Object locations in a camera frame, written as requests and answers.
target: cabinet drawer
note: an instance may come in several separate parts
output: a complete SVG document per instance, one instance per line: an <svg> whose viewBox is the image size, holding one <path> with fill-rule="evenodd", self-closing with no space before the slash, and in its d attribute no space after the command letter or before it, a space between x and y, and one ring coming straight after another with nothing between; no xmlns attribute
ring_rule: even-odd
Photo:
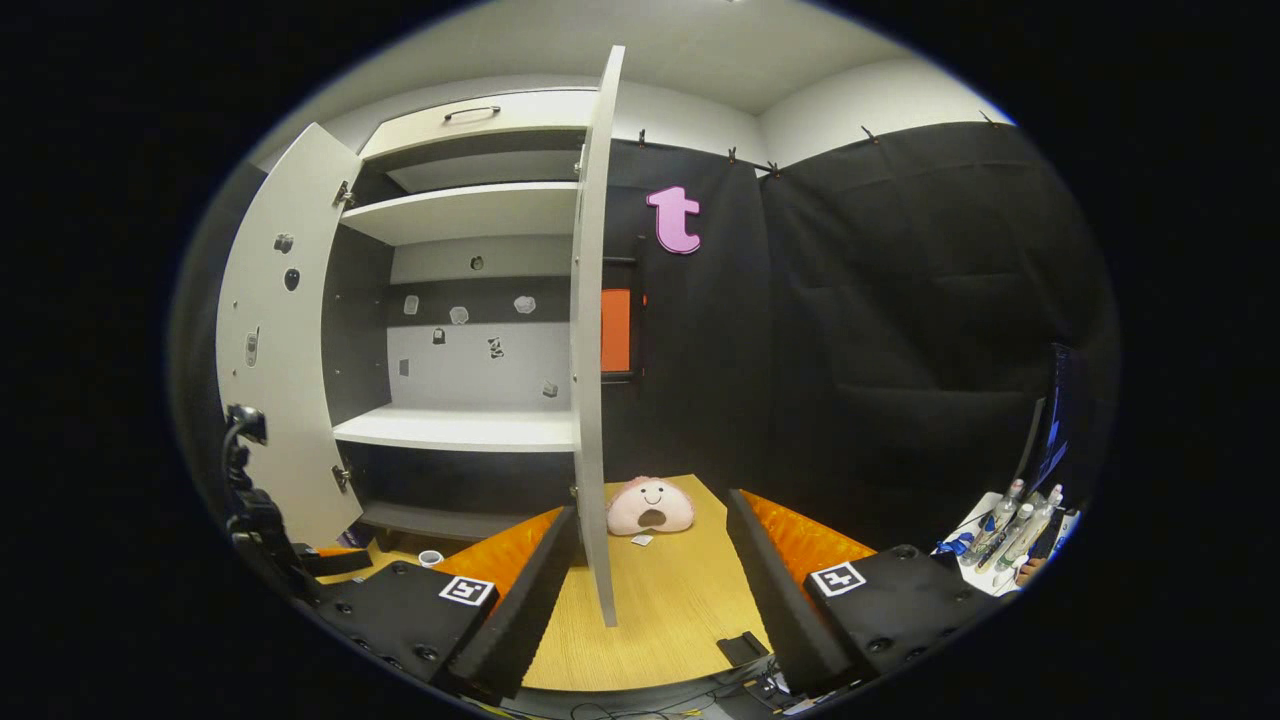
<svg viewBox="0 0 1280 720"><path fill-rule="evenodd" d="M360 151L365 161L442 140L540 129L586 128L594 90L544 90L449 102L387 120Z"/></svg>

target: wooden tabletop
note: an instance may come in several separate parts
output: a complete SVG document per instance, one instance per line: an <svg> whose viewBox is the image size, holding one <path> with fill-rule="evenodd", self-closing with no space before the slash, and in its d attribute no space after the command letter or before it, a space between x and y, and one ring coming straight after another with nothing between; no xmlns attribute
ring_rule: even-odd
<svg viewBox="0 0 1280 720"><path fill-rule="evenodd" d="M750 630L772 643L724 529L724 505L694 475L667 478L694 502L694 525L641 547L609 536L618 625L605 628L591 574L571 568L524 684L554 691L664 685L730 669L716 641ZM605 493L622 483L605 483Z"/></svg>

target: pink plush toy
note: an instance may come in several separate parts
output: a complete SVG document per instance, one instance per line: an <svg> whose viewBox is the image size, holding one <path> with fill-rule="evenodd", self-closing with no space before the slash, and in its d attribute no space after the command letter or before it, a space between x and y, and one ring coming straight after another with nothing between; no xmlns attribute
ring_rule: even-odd
<svg viewBox="0 0 1280 720"><path fill-rule="evenodd" d="M662 478L644 475L622 486L607 512L609 532L616 536L643 530L678 533L694 524L694 503L685 491Z"/></svg>

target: white cup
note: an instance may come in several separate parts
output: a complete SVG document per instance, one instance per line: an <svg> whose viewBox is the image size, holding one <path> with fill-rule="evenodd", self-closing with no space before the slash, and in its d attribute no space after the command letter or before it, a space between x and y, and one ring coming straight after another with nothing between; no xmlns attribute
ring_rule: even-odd
<svg viewBox="0 0 1280 720"><path fill-rule="evenodd" d="M417 553L417 561L422 564L422 568L431 568L433 565L439 565L444 560L444 556L435 550L424 550Z"/></svg>

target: human hand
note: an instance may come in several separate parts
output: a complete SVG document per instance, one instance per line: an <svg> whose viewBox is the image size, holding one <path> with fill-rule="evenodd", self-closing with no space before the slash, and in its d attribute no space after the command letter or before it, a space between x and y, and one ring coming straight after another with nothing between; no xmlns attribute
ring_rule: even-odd
<svg viewBox="0 0 1280 720"><path fill-rule="evenodd" d="M1044 566L1043 557L1033 557L1027 562L1023 562L1023 566L1018 569L1018 579L1014 582L1018 583L1018 587L1025 587L1027 583L1030 582L1032 575L1038 573L1039 569L1043 566Z"/></svg>

